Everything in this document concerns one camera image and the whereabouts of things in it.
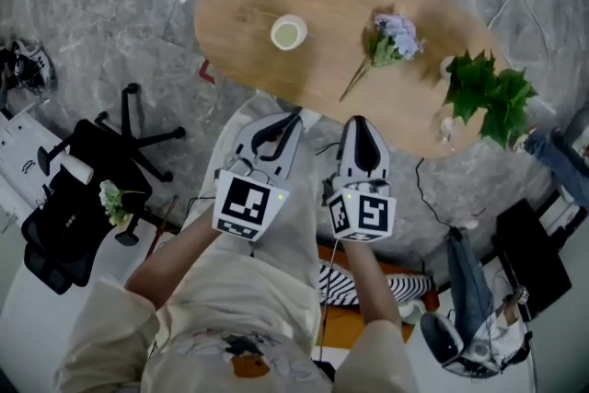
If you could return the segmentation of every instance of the beige shirt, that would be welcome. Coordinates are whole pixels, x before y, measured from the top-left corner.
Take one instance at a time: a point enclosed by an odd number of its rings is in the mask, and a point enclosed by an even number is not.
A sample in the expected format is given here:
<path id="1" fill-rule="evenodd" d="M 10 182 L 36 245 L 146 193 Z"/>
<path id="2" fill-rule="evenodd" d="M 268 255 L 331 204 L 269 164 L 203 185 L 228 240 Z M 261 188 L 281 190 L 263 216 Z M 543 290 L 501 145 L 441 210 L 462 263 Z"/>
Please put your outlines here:
<path id="1" fill-rule="evenodd" d="M 76 322 L 57 391 L 417 391 L 401 334 L 388 321 L 364 329 L 331 384 L 309 358 L 317 293 L 265 262 L 211 251 L 180 288 L 156 313 L 141 296 L 99 281 Z"/>

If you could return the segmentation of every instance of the oval wooden table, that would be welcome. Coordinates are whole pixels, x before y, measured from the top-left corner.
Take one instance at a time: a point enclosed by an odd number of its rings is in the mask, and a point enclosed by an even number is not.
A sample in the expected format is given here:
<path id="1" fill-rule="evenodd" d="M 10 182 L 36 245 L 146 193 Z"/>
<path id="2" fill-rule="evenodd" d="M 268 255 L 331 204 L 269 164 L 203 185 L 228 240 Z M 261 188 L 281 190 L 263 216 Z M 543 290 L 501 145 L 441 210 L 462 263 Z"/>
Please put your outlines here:
<path id="1" fill-rule="evenodd" d="M 339 102 L 364 58 L 364 27 L 392 6 L 415 22 L 424 53 L 372 69 Z M 270 40 L 272 24 L 284 14 L 308 25 L 305 42 L 289 52 Z M 364 115 L 396 148 L 429 158 L 475 142 L 483 120 L 480 111 L 452 145 L 442 142 L 440 123 L 451 109 L 442 107 L 447 85 L 439 78 L 440 62 L 465 49 L 475 55 L 486 50 L 505 67 L 492 33 L 456 0 L 197 0 L 194 26 L 205 55 L 228 77 L 337 121 Z"/>

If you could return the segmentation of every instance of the marble floor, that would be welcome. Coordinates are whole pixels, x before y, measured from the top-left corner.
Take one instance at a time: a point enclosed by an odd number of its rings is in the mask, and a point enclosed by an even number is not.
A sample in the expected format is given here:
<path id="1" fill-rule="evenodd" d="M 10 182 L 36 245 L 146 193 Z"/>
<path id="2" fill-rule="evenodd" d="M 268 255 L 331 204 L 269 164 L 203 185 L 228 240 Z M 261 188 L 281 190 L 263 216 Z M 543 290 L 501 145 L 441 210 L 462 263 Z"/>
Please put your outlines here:
<path id="1" fill-rule="evenodd" d="M 504 1 L 456 0 L 485 23 Z M 540 125 L 566 125 L 587 99 L 587 5 L 586 0 L 511 0 L 492 25 L 505 53 L 515 67 L 526 68 L 539 93 L 530 115 Z M 145 150 L 176 176 L 171 184 L 153 182 L 151 205 L 163 213 L 177 194 L 180 205 L 173 219 L 178 223 L 188 199 L 198 193 L 224 123 L 254 93 L 215 70 L 215 84 L 198 77 L 204 58 L 194 38 L 193 6 L 194 0 L 0 0 L 0 36 L 41 39 L 55 65 L 58 86 L 37 112 L 51 129 L 66 134 L 79 119 L 102 110 L 116 117 L 121 90 L 138 82 L 144 113 L 138 133 L 179 125 L 188 130 L 183 141 Z M 30 100 L 26 93 L 14 93 L 9 104 L 18 111 Z M 317 148 L 337 141 L 340 132 L 338 123 L 325 119 L 311 130 Z M 390 151 L 397 221 L 394 236 L 376 248 L 410 266 L 420 267 L 424 259 L 444 279 L 445 228 L 420 201 L 418 159 L 394 147 Z M 330 152 L 321 156 L 325 175 L 331 159 Z M 425 197 L 443 219 L 458 224 L 478 215 L 480 225 L 470 236 L 480 255 L 491 248 L 497 214 L 521 198 L 539 205 L 552 189 L 549 172 L 531 157 L 487 142 L 425 162 L 421 175 Z M 318 211 L 319 232 L 328 233 L 326 217 Z"/>

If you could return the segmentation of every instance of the person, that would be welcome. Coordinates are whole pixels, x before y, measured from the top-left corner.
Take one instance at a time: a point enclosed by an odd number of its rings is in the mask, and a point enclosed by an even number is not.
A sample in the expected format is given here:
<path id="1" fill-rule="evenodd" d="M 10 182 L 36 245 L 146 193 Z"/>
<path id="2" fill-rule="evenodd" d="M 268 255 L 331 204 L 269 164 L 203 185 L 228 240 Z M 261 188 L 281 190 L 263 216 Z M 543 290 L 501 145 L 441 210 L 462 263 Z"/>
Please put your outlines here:
<path id="1" fill-rule="evenodd" d="M 545 134 L 532 128 L 515 142 L 514 150 L 526 151 L 547 166 L 574 201 L 589 209 L 589 166 L 584 156 L 565 143 L 559 129 Z"/>
<path id="2" fill-rule="evenodd" d="M 446 248 L 455 327 L 465 346 L 462 356 L 494 371 L 503 369 L 516 356 L 518 362 L 524 360 L 518 355 L 527 347 L 517 306 L 526 299 L 525 288 L 518 287 L 495 309 L 482 265 L 469 240 L 451 231 Z"/>
<path id="3" fill-rule="evenodd" d="M 289 203 L 259 244 L 211 228 L 205 198 L 214 195 L 214 171 L 245 123 L 278 111 L 267 94 L 246 103 L 215 145 L 204 198 L 184 229 L 124 286 L 96 283 L 57 373 L 58 391 L 417 391 L 396 301 L 364 243 L 343 243 L 364 331 L 333 383 L 310 359 L 321 319 L 318 175 L 305 138 L 288 179 Z"/>

